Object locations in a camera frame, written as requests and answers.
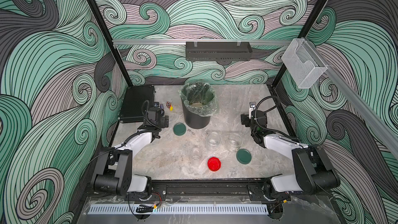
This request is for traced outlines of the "green jar lid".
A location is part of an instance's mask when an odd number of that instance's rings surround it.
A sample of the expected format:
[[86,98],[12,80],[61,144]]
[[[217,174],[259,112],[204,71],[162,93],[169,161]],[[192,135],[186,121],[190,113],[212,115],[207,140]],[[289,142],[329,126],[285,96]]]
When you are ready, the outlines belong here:
[[177,123],[177,124],[175,124],[173,126],[173,133],[176,136],[182,136],[182,135],[184,135],[186,133],[186,131],[187,131],[187,128],[186,128],[184,123],[180,122],[180,123]]
[[241,164],[249,164],[252,160],[252,155],[247,149],[239,149],[236,153],[236,159]]

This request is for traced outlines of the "green-lidded oatmeal jar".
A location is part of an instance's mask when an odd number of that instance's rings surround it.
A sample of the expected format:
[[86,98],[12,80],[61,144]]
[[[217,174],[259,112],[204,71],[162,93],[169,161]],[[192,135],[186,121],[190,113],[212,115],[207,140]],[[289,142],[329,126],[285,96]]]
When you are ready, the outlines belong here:
[[209,150],[218,149],[221,143],[221,136],[218,132],[209,132],[206,137],[206,147]]
[[231,152],[238,152],[243,144],[241,136],[237,133],[230,133],[226,140],[226,148]]

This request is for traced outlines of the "red jar lid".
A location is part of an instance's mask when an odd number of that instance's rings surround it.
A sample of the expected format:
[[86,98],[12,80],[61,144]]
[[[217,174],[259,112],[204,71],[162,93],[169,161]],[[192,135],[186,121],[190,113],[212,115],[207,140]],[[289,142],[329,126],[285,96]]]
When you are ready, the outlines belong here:
[[221,168],[221,161],[217,157],[210,157],[207,166],[213,172],[218,171]]

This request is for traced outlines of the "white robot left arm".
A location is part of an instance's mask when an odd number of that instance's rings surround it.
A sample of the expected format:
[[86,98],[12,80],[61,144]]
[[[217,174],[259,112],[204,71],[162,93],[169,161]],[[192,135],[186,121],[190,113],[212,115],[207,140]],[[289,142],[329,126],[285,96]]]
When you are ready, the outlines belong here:
[[163,128],[169,126],[169,116],[150,111],[138,130],[121,144],[104,148],[95,158],[91,179],[94,191],[125,196],[131,192],[149,192],[150,178],[132,172],[133,158],[155,139]]

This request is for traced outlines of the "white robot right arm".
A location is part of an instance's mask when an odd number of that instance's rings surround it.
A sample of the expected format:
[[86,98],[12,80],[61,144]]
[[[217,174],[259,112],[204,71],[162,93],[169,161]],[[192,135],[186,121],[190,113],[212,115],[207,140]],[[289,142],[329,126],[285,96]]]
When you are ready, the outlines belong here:
[[266,132],[256,123],[254,113],[242,114],[240,119],[242,125],[250,128],[256,144],[293,162],[293,174],[271,178],[271,192],[290,191],[314,195],[340,186],[340,177],[321,146],[298,143],[286,136]]

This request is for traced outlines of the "red yellow toy car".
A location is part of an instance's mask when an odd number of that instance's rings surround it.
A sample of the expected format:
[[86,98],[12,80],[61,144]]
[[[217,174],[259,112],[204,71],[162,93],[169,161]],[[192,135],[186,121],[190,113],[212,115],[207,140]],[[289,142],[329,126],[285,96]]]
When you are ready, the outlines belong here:
[[167,106],[167,108],[168,108],[170,111],[173,110],[173,105],[172,105],[171,102],[167,102],[167,103],[166,103],[166,106]]

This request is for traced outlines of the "black hard case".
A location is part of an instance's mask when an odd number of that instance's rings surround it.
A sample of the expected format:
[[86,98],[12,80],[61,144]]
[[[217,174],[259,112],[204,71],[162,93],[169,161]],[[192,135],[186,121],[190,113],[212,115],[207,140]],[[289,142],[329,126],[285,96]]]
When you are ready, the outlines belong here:
[[128,87],[120,109],[119,121],[121,123],[143,122],[142,105],[148,100],[154,102],[155,87],[153,85],[141,85]]

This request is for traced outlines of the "black trash bin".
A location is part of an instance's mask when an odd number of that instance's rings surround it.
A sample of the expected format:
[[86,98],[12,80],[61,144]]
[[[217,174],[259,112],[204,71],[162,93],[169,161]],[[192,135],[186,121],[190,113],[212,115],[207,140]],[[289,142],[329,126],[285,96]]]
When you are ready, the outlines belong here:
[[185,123],[193,129],[202,129],[206,127],[210,123],[210,116],[202,117],[198,114],[190,112],[185,106],[184,102],[182,102],[182,109]]

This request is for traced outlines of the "clear plastic bin liner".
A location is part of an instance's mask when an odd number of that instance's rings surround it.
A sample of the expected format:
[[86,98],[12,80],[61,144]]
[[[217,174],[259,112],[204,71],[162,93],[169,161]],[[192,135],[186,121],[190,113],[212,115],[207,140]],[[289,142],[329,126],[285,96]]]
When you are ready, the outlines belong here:
[[188,112],[200,117],[211,117],[219,110],[218,97],[214,88],[203,82],[192,82],[185,84],[179,95],[182,105]]

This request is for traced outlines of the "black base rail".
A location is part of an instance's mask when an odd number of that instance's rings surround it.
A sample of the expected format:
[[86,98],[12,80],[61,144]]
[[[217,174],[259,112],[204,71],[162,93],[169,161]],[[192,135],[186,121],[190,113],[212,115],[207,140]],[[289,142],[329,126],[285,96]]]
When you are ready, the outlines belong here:
[[87,197],[113,198],[135,203],[176,203],[183,198],[237,197],[252,202],[274,204],[290,201],[291,195],[315,195],[335,186],[326,180],[307,181],[300,190],[278,190],[270,178],[153,180],[143,192],[114,192],[87,187]]

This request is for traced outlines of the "clear acrylic wall holder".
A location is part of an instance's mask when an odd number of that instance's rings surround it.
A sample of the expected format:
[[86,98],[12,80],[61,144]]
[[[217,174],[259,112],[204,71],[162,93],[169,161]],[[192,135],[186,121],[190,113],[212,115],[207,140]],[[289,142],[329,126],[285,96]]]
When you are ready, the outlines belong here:
[[328,69],[315,45],[305,38],[291,41],[282,61],[299,89],[309,89]]

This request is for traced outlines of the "black wall-mounted tray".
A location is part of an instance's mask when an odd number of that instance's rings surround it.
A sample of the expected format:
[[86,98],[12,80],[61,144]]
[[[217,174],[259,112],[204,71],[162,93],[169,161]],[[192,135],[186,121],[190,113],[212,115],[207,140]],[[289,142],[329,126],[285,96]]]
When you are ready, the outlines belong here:
[[232,61],[249,61],[253,50],[250,43],[186,43],[186,59],[188,61],[216,61],[222,64]]

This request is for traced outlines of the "aluminium wall rail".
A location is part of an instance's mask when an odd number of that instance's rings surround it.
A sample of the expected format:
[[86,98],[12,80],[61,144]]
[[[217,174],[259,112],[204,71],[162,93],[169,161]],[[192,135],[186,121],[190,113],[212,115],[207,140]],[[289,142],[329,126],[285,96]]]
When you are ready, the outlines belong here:
[[187,42],[198,43],[235,43],[240,45],[242,42],[248,42],[254,46],[289,46],[291,40],[276,40],[276,39],[113,39],[113,44],[120,45],[185,45]]
[[398,106],[390,108],[390,101],[396,95],[397,72],[376,68],[375,61],[367,65],[362,57],[351,62],[349,55],[329,44],[311,46],[313,55],[326,67],[326,74],[335,82],[340,92],[362,116],[373,133],[389,151],[398,157],[398,119],[390,113],[397,113]]

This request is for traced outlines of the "aluminium right wall rail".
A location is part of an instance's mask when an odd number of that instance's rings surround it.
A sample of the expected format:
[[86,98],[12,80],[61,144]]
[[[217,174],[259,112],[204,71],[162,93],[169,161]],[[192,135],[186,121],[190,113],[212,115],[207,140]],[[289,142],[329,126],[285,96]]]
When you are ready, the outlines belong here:
[[335,82],[340,92],[362,116],[373,133],[389,151],[398,157],[398,119],[390,113],[397,113],[398,106],[390,108],[390,101],[396,95],[397,72],[376,68],[375,61],[367,65],[362,57],[351,62],[349,55],[329,44],[311,46],[313,55],[326,67],[326,74]]

